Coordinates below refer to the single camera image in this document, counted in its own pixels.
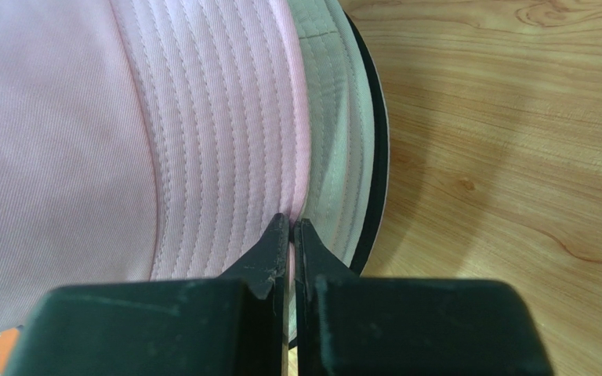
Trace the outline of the pink and beige reversible hat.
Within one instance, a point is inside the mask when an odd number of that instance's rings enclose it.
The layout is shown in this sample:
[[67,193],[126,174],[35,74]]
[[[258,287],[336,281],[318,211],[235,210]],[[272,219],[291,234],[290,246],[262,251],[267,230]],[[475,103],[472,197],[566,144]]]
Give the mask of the pink and beige reversible hat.
[[291,1],[306,76],[310,180],[302,218],[349,266],[372,181],[374,116],[360,49],[337,1]]

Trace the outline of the black bucket hat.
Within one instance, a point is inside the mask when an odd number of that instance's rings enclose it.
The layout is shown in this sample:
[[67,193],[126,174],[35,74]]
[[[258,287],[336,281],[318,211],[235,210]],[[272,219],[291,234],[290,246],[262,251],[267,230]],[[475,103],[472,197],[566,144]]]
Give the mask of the black bucket hat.
[[[347,20],[350,23],[354,37],[356,38],[357,45],[361,52],[361,57],[364,62],[364,68],[368,76],[368,84],[371,90],[373,116],[374,116],[374,153],[373,153],[373,169],[372,169],[372,181],[370,185],[370,194],[368,199],[368,208],[366,216],[364,218],[364,225],[361,232],[360,239],[357,243],[357,250],[354,254],[354,259],[349,266],[346,266],[353,273],[360,275],[362,274],[369,258],[372,253],[372,249],[375,244],[375,240],[379,233],[379,228],[382,222],[387,189],[388,189],[388,175],[389,175],[389,122],[386,112],[386,104],[382,93],[381,81],[379,80],[379,74],[375,68],[375,64],[368,51],[368,47],[364,43],[363,38],[359,34],[355,25],[351,22],[349,17],[345,14]],[[310,115],[307,98],[307,86],[306,86],[306,101],[307,101],[307,114]],[[311,157],[311,133],[310,133],[310,157]]]

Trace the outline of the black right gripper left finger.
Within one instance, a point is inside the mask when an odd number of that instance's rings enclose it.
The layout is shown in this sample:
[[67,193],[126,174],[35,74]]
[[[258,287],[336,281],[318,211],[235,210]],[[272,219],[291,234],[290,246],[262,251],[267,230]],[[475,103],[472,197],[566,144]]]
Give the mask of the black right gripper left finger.
[[289,220],[215,278],[60,287],[36,305],[8,375],[285,375]]

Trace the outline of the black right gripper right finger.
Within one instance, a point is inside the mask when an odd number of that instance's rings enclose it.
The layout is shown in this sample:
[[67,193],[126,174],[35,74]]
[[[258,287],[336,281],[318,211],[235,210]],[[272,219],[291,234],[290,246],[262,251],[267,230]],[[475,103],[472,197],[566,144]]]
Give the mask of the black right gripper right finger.
[[301,375],[551,375],[522,297],[497,280],[359,277],[294,228]]

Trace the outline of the pink bucket hat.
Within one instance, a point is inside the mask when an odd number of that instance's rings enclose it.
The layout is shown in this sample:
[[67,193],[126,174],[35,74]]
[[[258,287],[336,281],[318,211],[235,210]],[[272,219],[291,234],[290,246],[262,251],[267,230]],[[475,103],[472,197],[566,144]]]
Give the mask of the pink bucket hat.
[[0,331],[55,287],[222,273],[309,169],[286,1],[0,1]]

